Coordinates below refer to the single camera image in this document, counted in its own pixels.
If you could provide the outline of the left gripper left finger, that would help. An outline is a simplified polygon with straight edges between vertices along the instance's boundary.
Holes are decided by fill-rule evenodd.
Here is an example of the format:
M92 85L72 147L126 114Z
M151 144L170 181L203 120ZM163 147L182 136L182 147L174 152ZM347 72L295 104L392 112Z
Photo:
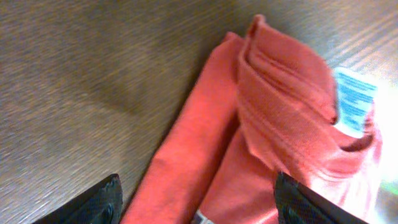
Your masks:
M118 224L123 190L118 174L111 174L34 224Z

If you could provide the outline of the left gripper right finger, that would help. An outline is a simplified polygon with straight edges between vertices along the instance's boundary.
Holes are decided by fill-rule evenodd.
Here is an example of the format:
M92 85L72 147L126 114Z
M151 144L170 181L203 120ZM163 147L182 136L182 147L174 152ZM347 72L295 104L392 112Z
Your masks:
M279 224L367 224L285 172L278 173L274 199Z

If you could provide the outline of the orange-red t-shirt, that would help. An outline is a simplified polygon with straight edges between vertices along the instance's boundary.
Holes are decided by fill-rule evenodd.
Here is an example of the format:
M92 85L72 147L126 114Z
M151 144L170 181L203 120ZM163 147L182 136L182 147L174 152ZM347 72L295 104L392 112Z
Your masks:
M123 223L277 223L285 172L369 220L382 138L373 108L359 138L336 127L342 104L331 69L311 48L255 16L212 51L157 150Z

